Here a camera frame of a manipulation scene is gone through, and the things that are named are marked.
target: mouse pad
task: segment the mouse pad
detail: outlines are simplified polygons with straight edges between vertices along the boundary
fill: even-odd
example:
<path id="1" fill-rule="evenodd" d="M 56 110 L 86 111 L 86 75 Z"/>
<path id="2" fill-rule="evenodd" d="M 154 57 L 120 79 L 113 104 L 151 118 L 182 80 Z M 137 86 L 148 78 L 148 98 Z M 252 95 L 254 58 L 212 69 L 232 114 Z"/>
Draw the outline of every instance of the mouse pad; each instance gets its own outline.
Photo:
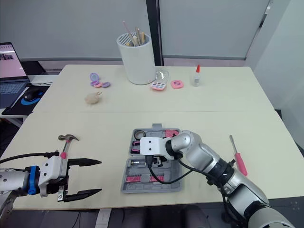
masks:
<path id="1" fill-rule="evenodd" d="M 31 89 L 39 89 L 40 92 L 37 98 L 26 101 L 23 96 L 19 98 L 19 100 L 15 103 L 13 107 L 7 107 L 2 115 L 29 115 L 32 113 L 34 107 L 38 103 L 38 101 L 42 98 L 43 94 L 48 90 L 49 86 L 31 86 L 28 90 Z"/>

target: hammer head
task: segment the hammer head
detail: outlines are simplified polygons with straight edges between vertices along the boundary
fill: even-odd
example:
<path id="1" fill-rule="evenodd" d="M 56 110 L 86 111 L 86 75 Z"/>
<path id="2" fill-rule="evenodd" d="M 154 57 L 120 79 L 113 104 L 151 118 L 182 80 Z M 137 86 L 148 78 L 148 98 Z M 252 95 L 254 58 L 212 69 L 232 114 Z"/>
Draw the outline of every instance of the hammer head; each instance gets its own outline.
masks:
<path id="1" fill-rule="evenodd" d="M 79 139 L 77 139 L 74 135 L 72 134 L 66 134 L 66 135 L 60 135 L 58 136 L 59 140 L 72 140 L 72 139 L 76 139 L 79 141 Z"/>

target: hammer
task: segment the hammer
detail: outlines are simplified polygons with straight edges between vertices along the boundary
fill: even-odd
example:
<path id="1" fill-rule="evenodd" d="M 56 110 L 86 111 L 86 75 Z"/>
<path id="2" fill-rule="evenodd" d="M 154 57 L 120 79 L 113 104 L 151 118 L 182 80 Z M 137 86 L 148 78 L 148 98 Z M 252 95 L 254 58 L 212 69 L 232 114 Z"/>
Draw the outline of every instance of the hammer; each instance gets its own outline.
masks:
<path id="1" fill-rule="evenodd" d="M 67 150 L 68 150 L 68 147 L 70 145 L 70 142 L 73 140 L 73 139 L 76 139 L 77 141 L 79 141 L 79 139 L 77 139 L 74 135 L 72 134 L 66 134 L 66 135 L 60 135 L 58 136 L 58 139 L 59 140 L 65 140 L 66 141 L 66 144 L 63 148 L 63 151 L 62 153 L 60 154 L 60 157 L 65 159 L 67 156 Z"/>

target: laptop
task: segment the laptop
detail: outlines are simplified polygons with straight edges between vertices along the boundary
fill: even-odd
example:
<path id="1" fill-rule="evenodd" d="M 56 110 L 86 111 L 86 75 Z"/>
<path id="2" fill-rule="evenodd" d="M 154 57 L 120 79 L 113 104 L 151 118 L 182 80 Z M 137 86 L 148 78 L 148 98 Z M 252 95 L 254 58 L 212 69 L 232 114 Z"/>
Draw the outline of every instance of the laptop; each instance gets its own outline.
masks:
<path id="1" fill-rule="evenodd" d="M 29 83 L 11 43 L 0 43 L 0 108 L 11 106 Z"/>

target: laptop keyboard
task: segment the laptop keyboard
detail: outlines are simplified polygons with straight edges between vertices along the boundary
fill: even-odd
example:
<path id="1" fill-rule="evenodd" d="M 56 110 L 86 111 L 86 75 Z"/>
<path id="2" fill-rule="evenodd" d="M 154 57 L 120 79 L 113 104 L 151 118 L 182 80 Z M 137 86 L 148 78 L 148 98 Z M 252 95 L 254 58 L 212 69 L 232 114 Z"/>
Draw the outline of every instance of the laptop keyboard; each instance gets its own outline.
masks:
<path id="1" fill-rule="evenodd" d="M 0 94 L 16 94 L 24 86 L 24 83 L 1 84 Z"/>

